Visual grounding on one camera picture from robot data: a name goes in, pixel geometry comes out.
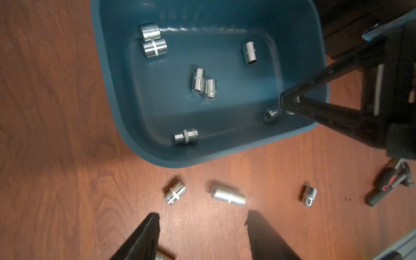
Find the teal plastic storage box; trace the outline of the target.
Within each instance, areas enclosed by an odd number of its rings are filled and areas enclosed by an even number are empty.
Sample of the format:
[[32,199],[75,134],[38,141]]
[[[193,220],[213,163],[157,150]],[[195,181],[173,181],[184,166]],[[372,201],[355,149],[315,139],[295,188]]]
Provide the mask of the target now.
[[280,96],[326,66],[313,1],[92,1],[115,125],[144,160],[183,168],[316,123]]

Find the red black screwdriver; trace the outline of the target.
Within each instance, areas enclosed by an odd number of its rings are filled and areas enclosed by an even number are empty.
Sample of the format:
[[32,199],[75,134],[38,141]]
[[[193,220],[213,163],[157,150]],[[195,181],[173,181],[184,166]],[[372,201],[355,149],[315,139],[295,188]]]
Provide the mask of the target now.
[[374,207],[395,187],[414,187],[412,172],[407,160],[392,159],[374,181],[374,188],[365,197],[365,203]]

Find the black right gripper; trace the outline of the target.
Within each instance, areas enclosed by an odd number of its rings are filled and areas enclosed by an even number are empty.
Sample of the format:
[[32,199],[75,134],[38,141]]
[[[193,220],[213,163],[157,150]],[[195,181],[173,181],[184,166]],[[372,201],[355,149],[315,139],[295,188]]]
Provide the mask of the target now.
[[[389,157],[416,157],[416,11],[368,29],[367,42],[280,95],[283,110],[331,128]],[[307,93],[368,67],[370,113],[321,102]]]

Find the chrome socket one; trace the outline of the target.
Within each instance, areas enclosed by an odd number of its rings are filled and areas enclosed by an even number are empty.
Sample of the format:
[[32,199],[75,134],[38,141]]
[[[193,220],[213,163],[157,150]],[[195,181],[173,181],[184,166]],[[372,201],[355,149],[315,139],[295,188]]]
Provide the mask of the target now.
[[311,207],[315,201],[317,189],[311,186],[305,186],[301,202],[307,207]]

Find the small chrome socket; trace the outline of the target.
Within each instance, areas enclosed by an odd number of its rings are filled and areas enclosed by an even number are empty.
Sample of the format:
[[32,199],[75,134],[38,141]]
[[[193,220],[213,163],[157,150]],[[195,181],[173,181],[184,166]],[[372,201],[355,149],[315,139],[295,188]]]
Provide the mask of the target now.
[[164,198],[168,205],[172,205],[178,201],[186,191],[187,188],[185,185],[181,181],[178,181],[176,184],[169,188]]

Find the tiny chrome socket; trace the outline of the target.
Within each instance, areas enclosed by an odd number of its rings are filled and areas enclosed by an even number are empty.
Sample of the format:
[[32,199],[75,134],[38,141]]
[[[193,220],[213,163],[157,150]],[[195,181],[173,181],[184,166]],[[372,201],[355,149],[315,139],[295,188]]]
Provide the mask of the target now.
[[174,135],[175,145],[195,144],[198,140],[199,133],[195,128],[191,130],[183,130],[181,133],[177,133]]

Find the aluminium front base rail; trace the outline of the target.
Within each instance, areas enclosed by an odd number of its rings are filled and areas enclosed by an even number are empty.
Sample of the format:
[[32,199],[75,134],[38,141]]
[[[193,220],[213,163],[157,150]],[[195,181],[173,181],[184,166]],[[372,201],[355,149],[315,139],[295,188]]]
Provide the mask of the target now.
[[381,252],[374,260],[415,260],[416,230],[411,231],[390,247]]

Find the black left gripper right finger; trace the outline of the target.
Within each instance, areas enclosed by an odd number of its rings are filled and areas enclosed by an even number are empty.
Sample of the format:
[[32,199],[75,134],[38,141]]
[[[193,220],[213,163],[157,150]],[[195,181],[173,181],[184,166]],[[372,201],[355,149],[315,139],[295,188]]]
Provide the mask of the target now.
[[253,260],[301,259],[258,211],[248,211],[245,226]]

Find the chrome socket two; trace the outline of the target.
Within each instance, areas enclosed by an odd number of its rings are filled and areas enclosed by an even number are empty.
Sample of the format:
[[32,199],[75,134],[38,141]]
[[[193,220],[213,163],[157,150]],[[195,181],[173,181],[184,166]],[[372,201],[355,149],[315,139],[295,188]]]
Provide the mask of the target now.
[[276,124],[288,116],[294,115],[293,112],[282,109],[280,106],[275,106],[267,109],[263,115],[263,121],[266,124]]

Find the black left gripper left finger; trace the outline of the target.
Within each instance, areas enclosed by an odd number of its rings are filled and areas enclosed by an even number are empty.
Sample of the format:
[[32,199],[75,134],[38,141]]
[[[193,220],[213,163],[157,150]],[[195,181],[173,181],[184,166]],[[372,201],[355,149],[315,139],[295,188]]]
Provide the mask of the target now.
[[158,213],[148,214],[110,260],[155,260],[160,235],[159,220]]

